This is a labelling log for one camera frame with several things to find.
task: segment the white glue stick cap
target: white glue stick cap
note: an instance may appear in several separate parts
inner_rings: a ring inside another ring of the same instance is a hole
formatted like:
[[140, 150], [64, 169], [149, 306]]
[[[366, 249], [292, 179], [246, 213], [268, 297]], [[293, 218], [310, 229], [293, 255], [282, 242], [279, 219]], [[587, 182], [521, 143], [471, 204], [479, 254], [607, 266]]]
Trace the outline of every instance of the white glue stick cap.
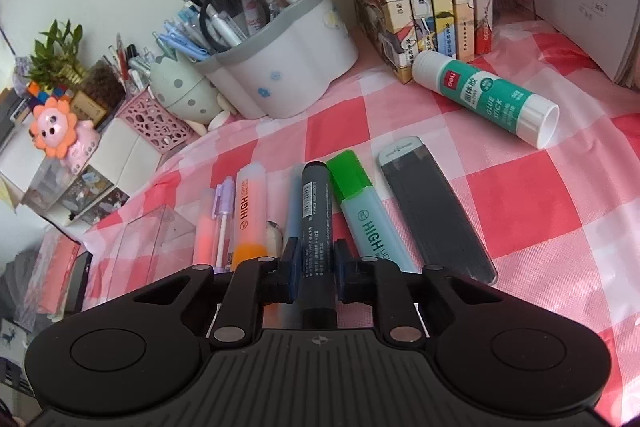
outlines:
[[440, 92], [439, 79], [444, 67], [454, 58], [442, 53], [423, 51], [414, 60], [414, 80], [421, 86]]
[[557, 104], [533, 93], [520, 110], [516, 135], [536, 149], [544, 149], [556, 131], [559, 117]]

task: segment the green cap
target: green cap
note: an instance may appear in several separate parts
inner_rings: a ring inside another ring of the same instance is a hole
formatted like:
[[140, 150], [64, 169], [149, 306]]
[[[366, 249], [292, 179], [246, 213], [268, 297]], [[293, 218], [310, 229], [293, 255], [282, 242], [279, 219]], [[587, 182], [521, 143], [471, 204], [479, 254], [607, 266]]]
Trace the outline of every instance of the green cap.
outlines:
[[331, 184], [334, 186], [334, 195], [338, 204], [357, 196], [363, 188], [373, 186], [356, 153], [350, 149], [330, 159], [326, 166], [331, 172]]

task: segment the black marker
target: black marker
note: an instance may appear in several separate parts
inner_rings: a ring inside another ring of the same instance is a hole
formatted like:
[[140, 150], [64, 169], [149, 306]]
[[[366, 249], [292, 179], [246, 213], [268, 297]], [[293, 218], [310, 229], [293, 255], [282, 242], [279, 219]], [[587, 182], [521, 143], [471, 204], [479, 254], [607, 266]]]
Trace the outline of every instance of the black marker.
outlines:
[[298, 302], [305, 330], [337, 328], [329, 169], [308, 163], [302, 171], [302, 281]]

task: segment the pink lion figurine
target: pink lion figurine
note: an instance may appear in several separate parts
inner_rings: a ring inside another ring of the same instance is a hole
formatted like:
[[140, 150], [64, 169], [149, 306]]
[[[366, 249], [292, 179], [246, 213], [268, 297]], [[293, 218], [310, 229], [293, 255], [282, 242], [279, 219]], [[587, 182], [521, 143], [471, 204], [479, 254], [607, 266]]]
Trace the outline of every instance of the pink lion figurine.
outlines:
[[30, 131], [35, 136], [35, 146], [44, 150], [47, 157], [57, 157], [73, 174], [78, 174], [100, 141], [94, 123], [78, 121], [68, 102], [60, 102], [52, 96], [45, 105], [33, 109], [33, 116], [36, 121], [31, 124]]

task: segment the green label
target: green label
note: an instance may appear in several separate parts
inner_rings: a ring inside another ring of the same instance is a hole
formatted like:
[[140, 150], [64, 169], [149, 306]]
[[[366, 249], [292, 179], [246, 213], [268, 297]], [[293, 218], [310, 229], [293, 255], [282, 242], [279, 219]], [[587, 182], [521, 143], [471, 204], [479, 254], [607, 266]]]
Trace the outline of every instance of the green label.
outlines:
[[440, 91], [513, 134], [522, 106], [532, 95], [523, 87], [458, 60], [452, 60], [442, 72]]

